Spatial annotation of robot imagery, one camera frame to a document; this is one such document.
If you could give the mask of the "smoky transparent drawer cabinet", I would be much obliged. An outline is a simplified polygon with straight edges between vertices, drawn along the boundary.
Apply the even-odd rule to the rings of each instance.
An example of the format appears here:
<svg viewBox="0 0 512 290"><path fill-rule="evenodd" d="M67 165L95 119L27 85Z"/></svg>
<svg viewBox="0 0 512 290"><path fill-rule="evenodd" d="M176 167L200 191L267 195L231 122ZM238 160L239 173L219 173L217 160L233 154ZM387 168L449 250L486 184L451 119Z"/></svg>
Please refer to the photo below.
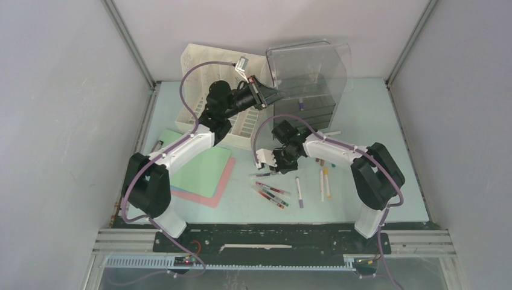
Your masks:
<svg viewBox="0 0 512 290"><path fill-rule="evenodd" d="M267 49L266 58L272 86L285 93L273 105L274 114L299 128L303 124L295 117L316 130L329 128L342 94L353 90L349 44L317 40L282 45Z"/></svg>

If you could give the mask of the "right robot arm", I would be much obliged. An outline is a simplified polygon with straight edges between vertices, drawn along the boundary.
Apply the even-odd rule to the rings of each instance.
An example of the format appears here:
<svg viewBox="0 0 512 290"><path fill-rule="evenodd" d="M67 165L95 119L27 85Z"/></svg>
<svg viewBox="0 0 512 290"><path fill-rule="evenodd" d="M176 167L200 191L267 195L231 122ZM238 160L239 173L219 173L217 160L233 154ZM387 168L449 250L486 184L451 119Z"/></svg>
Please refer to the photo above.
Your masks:
<svg viewBox="0 0 512 290"><path fill-rule="evenodd" d="M369 147L347 144L310 127L294 127L287 120L278 123L272 135L281 143L281 147L272 150L272 161L268 164L275 172L286 174L297 170L300 157L350 168L356 193L362 202L351 244L360 253L369 251L376 243L374 235L384 223L389 209L404 203L401 188L405 176L388 149L381 143Z"/></svg>

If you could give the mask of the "clear gel pen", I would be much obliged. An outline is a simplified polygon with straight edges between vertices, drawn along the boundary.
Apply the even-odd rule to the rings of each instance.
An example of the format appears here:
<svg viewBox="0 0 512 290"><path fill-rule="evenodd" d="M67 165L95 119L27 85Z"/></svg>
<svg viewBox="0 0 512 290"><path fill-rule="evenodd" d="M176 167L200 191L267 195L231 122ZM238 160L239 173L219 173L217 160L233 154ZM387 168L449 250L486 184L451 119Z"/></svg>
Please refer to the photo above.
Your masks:
<svg viewBox="0 0 512 290"><path fill-rule="evenodd" d="M265 178L268 176L275 176L275 175L279 175L279 174L280 173L278 173L278 172L254 173L254 174L250 174L248 177L249 177L249 179L257 179L257 178Z"/></svg>

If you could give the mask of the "dark gel pen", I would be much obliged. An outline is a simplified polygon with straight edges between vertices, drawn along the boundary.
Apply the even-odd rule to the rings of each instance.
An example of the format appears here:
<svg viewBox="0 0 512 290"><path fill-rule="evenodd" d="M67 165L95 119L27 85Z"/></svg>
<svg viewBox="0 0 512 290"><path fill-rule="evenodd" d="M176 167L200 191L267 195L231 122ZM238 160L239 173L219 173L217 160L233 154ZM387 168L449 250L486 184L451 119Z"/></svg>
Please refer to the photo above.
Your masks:
<svg viewBox="0 0 512 290"><path fill-rule="evenodd" d="M273 193L269 192L268 190L266 189L262 189L262 191L267 194L268 196L270 196L272 199L276 200L277 202L279 202L280 204L283 204L284 206L288 207L289 204L287 202L285 202L284 200L282 200L281 198L275 196Z"/></svg>

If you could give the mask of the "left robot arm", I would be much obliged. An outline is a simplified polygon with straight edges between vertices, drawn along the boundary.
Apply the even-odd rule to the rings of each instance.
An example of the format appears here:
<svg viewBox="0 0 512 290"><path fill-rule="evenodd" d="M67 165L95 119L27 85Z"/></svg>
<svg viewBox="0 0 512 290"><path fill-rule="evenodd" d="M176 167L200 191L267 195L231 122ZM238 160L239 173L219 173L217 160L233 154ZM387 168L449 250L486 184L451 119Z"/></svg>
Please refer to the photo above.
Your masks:
<svg viewBox="0 0 512 290"><path fill-rule="evenodd" d="M150 155L133 154L123 183L123 203L144 213L156 228L168 234L167 243L175 251L185 251L191 236L187 223L171 207L171 177L200 153L219 144L231 130L230 118L249 108L266 109L285 96L250 76L231 88L223 80L212 83L205 106L195 118L192 130Z"/></svg>

